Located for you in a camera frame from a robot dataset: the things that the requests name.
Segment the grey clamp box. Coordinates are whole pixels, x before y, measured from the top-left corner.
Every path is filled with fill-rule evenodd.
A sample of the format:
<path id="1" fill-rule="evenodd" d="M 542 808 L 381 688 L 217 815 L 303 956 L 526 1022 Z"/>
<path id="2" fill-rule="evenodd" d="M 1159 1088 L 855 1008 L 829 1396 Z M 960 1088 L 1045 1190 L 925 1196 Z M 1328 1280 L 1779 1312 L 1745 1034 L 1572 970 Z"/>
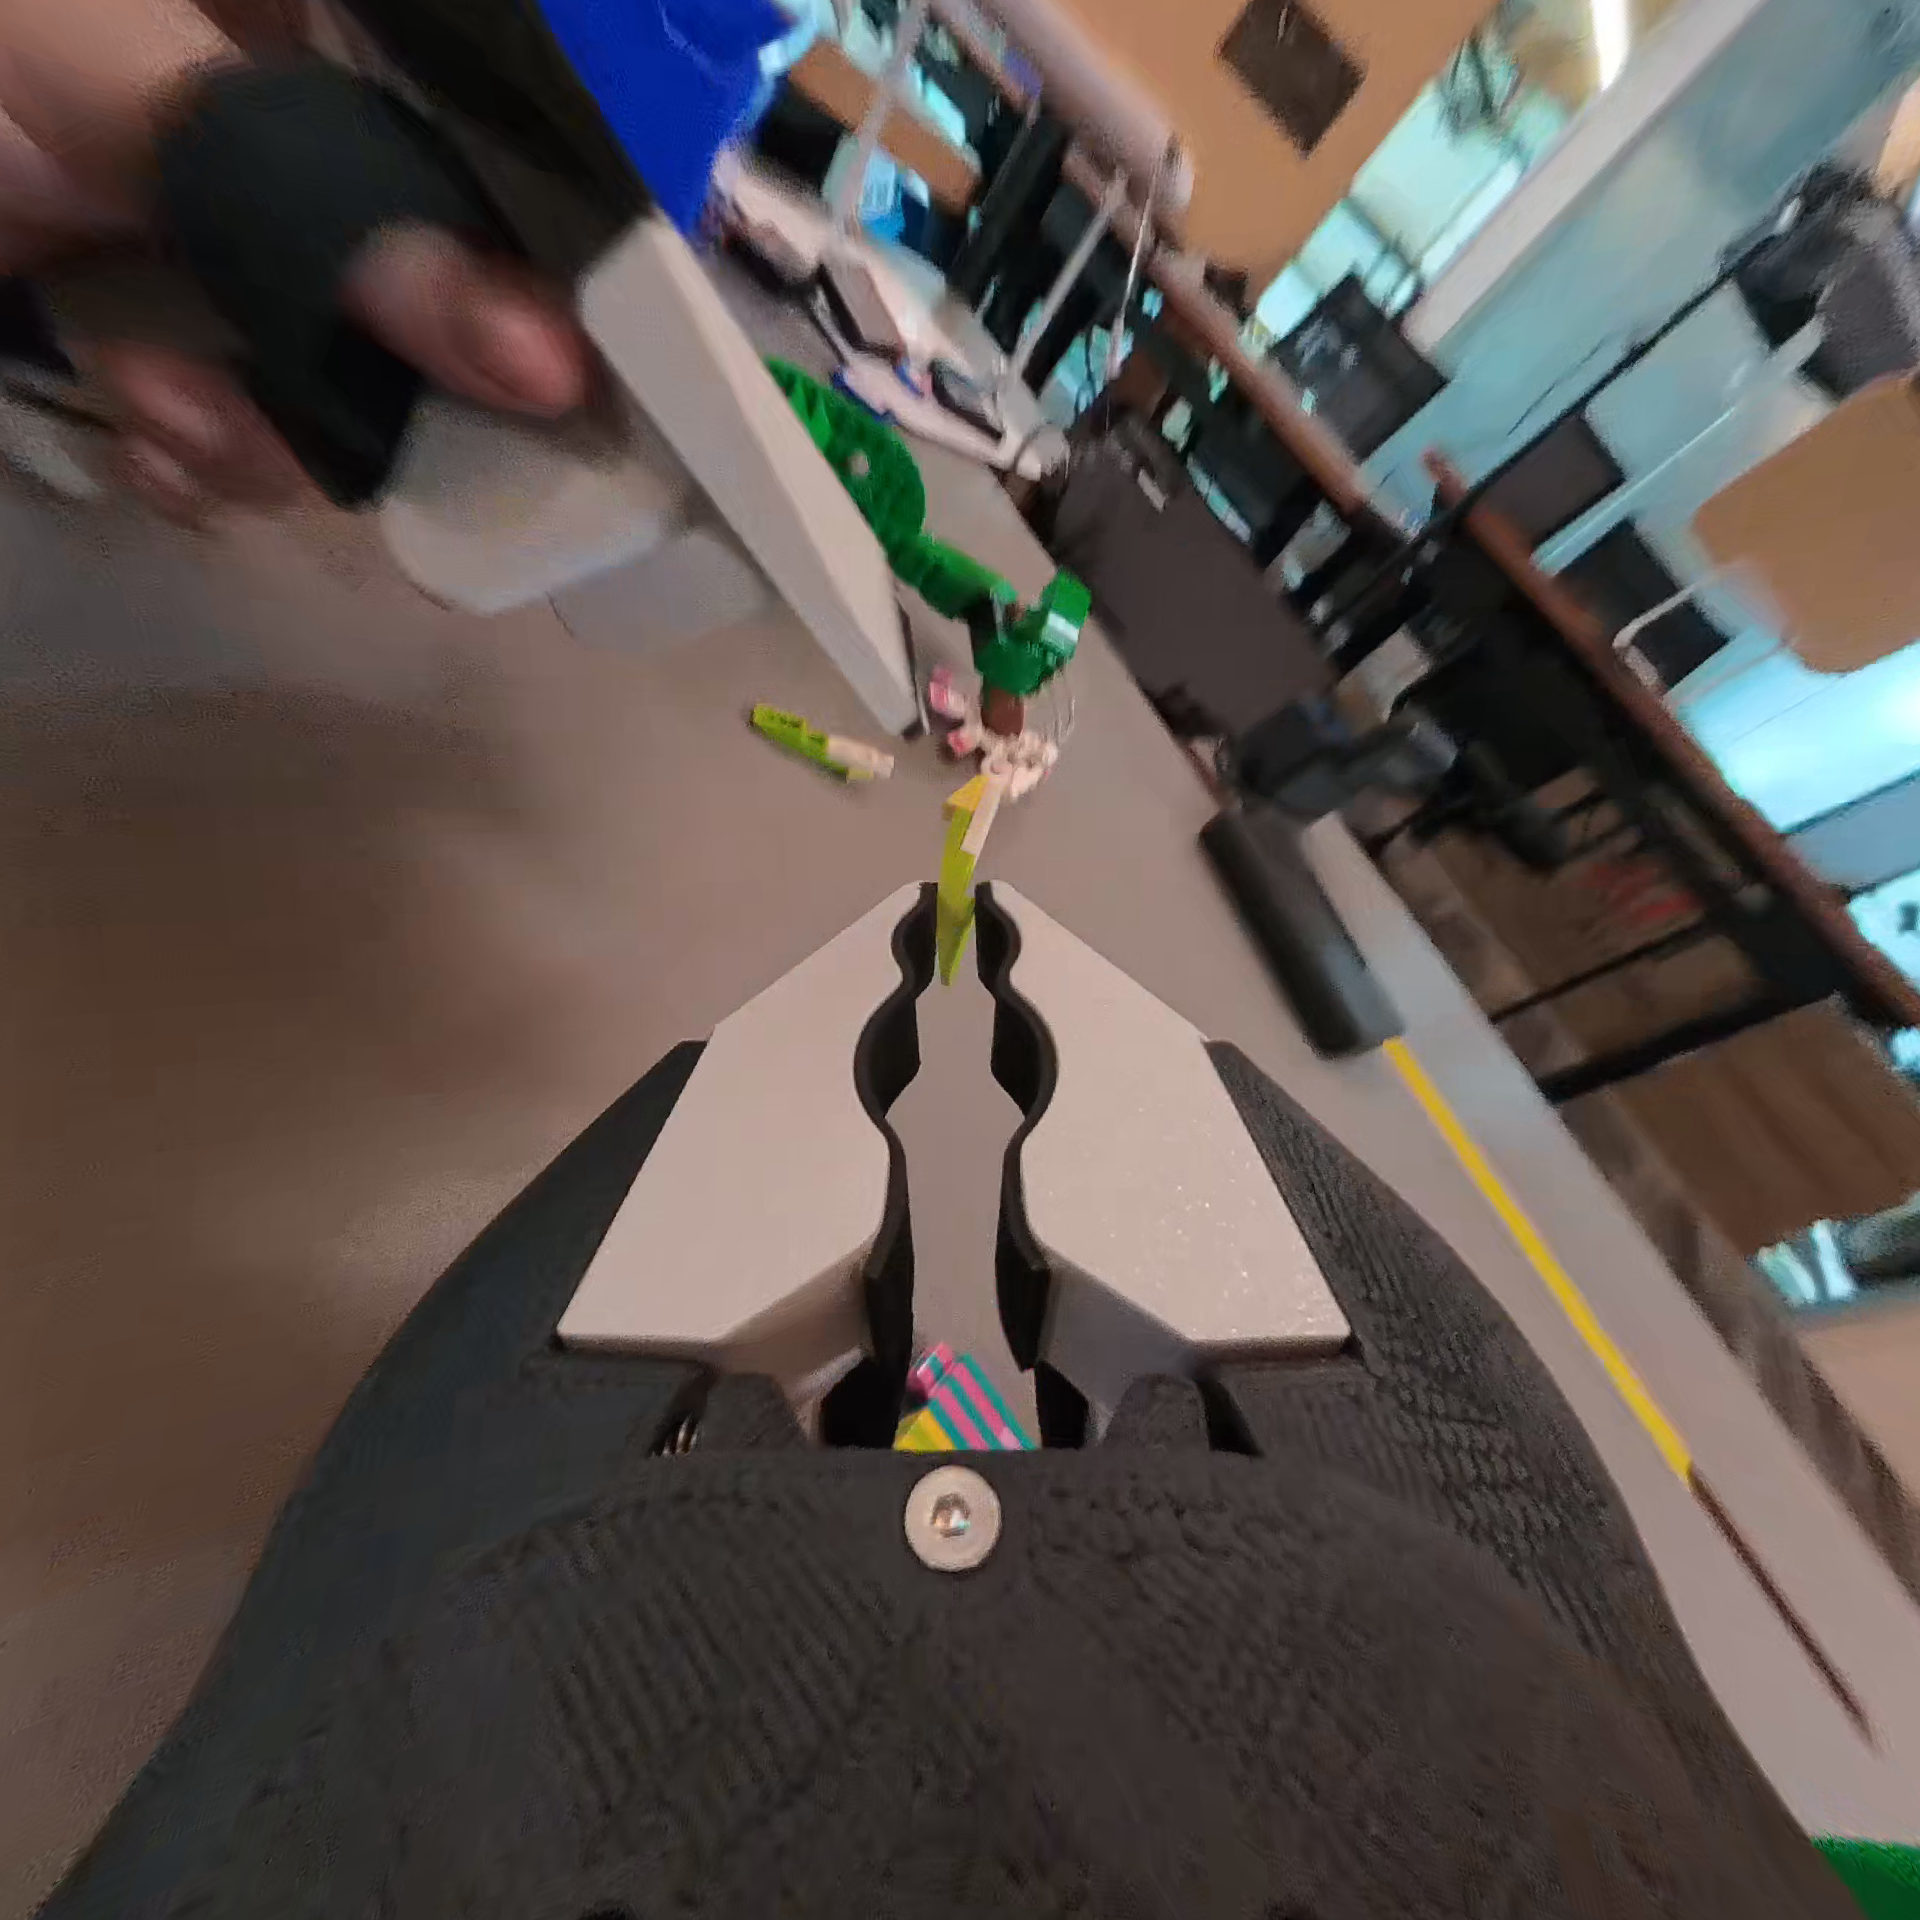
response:
<path id="1" fill-rule="evenodd" d="M 1302 700 L 1230 736 L 1225 764 L 1248 801 L 1317 822 L 1365 790 L 1417 800 L 1433 782 L 1433 758 L 1415 728 L 1360 725 L 1331 700 Z"/>

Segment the blue bin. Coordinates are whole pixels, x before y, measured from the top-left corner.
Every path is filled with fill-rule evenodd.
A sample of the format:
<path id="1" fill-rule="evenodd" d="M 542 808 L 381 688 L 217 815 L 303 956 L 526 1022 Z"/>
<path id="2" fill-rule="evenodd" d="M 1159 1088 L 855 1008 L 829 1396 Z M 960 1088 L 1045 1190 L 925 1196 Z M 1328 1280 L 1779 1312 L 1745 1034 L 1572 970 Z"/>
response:
<path id="1" fill-rule="evenodd" d="M 543 24 L 659 212 L 692 234 L 713 166 L 795 26 L 779 1 L 542 1 Z"/>

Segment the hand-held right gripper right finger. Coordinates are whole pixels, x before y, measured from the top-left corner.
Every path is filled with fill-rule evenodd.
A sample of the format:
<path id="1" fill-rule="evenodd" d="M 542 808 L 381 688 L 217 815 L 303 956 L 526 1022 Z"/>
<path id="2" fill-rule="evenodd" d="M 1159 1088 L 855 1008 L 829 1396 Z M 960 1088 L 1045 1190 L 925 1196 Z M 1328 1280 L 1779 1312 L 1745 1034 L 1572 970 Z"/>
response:
<path id="1" fill-rule="evenodd" d="M 1149 1375 L 1326 1359 L 1353 1327 L 1206 1034 L 1005 882 L 975 892 L 1004 1146 L 993 1286 L 1043 1425 Z"/>

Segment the small beige panel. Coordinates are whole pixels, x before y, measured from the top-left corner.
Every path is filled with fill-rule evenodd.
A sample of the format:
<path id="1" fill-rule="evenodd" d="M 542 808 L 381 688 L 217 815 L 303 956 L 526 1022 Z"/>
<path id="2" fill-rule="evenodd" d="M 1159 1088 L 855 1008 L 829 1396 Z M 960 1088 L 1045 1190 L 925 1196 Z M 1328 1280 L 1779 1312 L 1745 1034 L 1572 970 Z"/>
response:
<path id="1" fill-rule="evenodd" d="M 1816 673 L 1918 637 L 1918 375 L 1860 388 L 1710 495 L 1691 532 Z"/>

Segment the long brown-edged desk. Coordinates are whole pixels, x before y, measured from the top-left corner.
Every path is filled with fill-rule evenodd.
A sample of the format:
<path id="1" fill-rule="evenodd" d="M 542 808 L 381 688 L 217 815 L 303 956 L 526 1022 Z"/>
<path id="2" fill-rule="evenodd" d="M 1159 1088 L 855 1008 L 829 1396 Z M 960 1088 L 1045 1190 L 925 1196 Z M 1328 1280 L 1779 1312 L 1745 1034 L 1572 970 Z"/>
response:
<path id="1" fill-rule="evenodd" d="M 1693 930 L 1735 944 L 1759 988 L 1733 1013 L 1679 1024 L 1656 1060 L 1728 1039 L 1830 996 L 1881 1032 L 1915 1029 L 1915 984 L 1864 938 L 1839 886 L 1820 878 L 1755 807 L 1742 800 L 1601 634 L 1572 590 L 1533 565 L 1509 517 L 1487 497 L 1509 469 L 1464 485 L 1430 454 L 1436 509 L 1401 529 L 1365 493 L 1360 469 L 1333 431 L 1308 417 L 1277 367 L 1240 348 L 1235 313 L 1206 276 L 1160 247 L 1141 274 L 1159 289 L 1155 325 L 1171 352 L 1225 369 L 1243 409 L 1300 476 L 1312 509 L 1328 509 L 1341 551 L 1371 567 L 1345 594 L 1293 617 L 1357 668 L 1401 625 L 1452 637 L 1438 670 L 1464 660 L 1524 702 L 1533 737 L 1547 737 L 1639 828 L 1695 900 Z"/>

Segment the lime white lego piece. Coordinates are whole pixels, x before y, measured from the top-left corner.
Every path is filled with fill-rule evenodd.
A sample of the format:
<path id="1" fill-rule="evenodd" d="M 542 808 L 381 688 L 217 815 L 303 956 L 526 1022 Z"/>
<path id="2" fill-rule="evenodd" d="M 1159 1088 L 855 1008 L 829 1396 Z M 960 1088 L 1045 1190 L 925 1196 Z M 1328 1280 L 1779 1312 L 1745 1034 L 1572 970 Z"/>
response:
<path id="1" fill-rule="evenodd" d="M 843 784 L 885 782 L 895 770 L 895 756 L 872 743 L 814 727 L 804 716 L 773 703 L 750 709 L 755 734 Z"/>

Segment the yellow tape strip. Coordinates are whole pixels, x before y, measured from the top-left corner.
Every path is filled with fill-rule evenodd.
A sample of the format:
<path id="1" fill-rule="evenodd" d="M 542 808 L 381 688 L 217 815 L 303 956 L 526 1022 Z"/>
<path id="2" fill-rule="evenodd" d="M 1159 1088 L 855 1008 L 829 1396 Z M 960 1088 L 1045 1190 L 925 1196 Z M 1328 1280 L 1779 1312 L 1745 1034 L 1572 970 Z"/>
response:
<path id="1" fill-rule="evenodd" d="M 1683 1434 L 1665 1407 L 1652 1396 L 1637 1364 L 1601 1325 L 1582 1286 L 1572 1280 L 1565 1264 L 1555 1253 L 1547 1236 L 1543 1236 L 1533 1218 L 1524 1210 L 1516 1193 L 1509 1190 L 1496 1173 L 1496 1166 L 1486 1157 L 1480 1144 L 1455 1114 L 1446 1094 L 1433 1080 L 1420 1055 L 1405 1039 L 1388 1039 L 1382 1045 L 1382 1057 L 1391 1065 L 1405 1092 L 1446 1144 L 1446 1152 L 1459 1164 L 1460 1173 L 1496 1215 L 1504 1234 L 1513 1240 L 1533 1278 L 1544 1286 L 1579 1346 L 1605 1374 L 1622 1410 L 1645 1433 L 1645 1439 L 1655 1447 L 1669 1473 L 1686 1488 L 1686 1494 L 1697 1513 L 1717 1529 L 1739 1568 L 1767 1600 L 1767 1607 L 1775 1614 L 1792 1642 L 1808 1658 L 1808 1666 L 1839 1706 L 1843 1716 L 1856 1727 L 1867 1745 L 1878 1748 L 1881 1737 L 1864 1703 L 1860 1701 L 1860 1694 L 1839 1671 L 1805 1615 L 1788 1598 L 1779 1577 L 1767 1569 L 1755 1545 L 1749 1542 L 1725 1503 L 1701 1471 L 1688 1439 Z"/>

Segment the black power strip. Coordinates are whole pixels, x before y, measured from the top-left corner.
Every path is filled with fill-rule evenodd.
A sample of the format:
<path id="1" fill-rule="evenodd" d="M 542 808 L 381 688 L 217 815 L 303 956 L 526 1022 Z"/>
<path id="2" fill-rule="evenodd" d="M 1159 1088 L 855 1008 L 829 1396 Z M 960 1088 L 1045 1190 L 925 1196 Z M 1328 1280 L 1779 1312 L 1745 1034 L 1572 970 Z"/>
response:
<path id="1" fill-rule="evenodd" d="M 1297 828 L 1265 807 L 1223 807 L 1198 844 L 1320 1057 L 1348 1060 L 1403 1037 L 1401 1009 L 1337 914 Z"/>

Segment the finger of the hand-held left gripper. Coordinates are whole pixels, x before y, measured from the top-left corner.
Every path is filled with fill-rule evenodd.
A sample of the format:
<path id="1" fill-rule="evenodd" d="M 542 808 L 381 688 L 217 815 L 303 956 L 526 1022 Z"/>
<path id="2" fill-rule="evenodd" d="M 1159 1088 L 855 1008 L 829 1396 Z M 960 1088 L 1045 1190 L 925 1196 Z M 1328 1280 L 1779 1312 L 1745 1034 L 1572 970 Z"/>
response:
<path id="1" fill-rule="evenodd" d="M 879 730 L 921 728 L 895 578 L 852 493 L 671 224 L 632 224 L 582 276 L 608 383 L 676 454 Z"/>

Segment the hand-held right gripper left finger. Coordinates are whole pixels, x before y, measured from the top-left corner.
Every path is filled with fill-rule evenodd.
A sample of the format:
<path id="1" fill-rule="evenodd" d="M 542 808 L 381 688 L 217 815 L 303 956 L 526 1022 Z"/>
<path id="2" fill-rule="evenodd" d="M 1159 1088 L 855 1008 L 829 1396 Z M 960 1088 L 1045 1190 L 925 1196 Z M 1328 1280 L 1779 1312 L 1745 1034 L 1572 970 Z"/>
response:
<path id="1" fill-rule="evenodd" d="M 581 1352 L 767 1375 L 827 1441 L 889 1441 L 913 1358 L 892 1121 L 921 1070 L 904 884 L 720 1022 L 557 1321 Z"/>

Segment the person's left hand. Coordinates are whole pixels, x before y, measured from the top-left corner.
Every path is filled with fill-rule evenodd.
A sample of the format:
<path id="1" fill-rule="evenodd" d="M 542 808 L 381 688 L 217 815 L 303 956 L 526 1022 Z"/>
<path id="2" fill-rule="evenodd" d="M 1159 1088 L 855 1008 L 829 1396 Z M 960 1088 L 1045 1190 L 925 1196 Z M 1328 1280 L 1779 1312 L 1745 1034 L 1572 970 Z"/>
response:
<path id="1" fill-rule="evenodd" d="M 33 278 L 151 240 L 152 138 L 213 68 L 350 56 L 336 5 L 5 1 L 5 274 Z M 568 304 L 448 231 L 387 228 L 342 276 L 347 321 L 476 405 L 563 415 L 590 349 Z M 111 424 L 135 490 L 177 522 L 313 493 L 297 456 L 206 349 L 75 335 L 80 402 Z"/>

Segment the green lego plant stand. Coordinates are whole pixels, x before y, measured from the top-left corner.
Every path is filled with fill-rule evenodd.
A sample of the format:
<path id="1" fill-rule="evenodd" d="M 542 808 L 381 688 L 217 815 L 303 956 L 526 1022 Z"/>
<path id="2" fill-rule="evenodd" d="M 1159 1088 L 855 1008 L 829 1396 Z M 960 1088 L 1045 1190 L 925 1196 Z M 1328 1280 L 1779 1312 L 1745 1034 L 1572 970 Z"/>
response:
<path id="1" fill-rule="evenodd" d="M 763 365 L 815 449 L 852 497 L 897 584 L 967 630 L 975 720 L 935 696 L 942 720 L 971 740 L 1017 737 L 1032 702 L 1065 673 L 1093 613 L 1093 594 L 1061 569 L 1021 599 L 993 567 L 929 532 L 921 469 L 901 433 L 862 400 L 771 354 Z"/>

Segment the pink white lego flower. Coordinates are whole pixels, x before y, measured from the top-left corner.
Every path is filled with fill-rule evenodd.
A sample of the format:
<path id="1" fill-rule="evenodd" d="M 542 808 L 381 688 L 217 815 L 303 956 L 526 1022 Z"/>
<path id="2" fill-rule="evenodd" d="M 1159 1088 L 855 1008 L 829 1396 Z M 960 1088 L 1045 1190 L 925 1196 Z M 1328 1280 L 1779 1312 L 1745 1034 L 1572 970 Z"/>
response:
<path id="1" fill-rule="evenodd" d="M 1021 725 L 1014 725 L 1011 694 L 1001 696 L 947 662 L 928 673 L 925 709 L 942 756 L 1001 780 L 1007 801 L 1021 801 L 1049 780 L 1073 720 L 1071 696 L 1049 682 L 1021 702 Z"/>

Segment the striped teal pink lego wing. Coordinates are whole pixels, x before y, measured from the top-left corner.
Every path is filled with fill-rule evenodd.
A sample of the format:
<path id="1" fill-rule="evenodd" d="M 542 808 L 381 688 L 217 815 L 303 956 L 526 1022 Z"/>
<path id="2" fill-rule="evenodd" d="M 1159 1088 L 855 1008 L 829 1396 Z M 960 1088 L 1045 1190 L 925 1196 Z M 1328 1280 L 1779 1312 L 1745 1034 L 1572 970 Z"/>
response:
<path id="1" fill-rule="evenodd" d="M 911 1359 L 894 1452 L 985 1454 L 1036 1444 L 971 1352 L 935 1342 Z"/>

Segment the lime green lego feather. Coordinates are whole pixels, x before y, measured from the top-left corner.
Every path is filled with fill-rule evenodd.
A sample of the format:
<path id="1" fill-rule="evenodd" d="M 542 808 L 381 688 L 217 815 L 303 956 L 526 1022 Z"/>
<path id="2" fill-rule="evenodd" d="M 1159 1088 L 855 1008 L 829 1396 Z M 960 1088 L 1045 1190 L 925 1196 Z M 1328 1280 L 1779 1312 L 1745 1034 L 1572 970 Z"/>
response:
<path id="1" fill-rule="evenodd" d="M 967 950 L 975 916 L 975 866 L 1011 782 L 1005 770 L 974 774 L 943 805 L 943 847 L 935 879 L 935 966 L 942 984 L 952 982 Z"/>

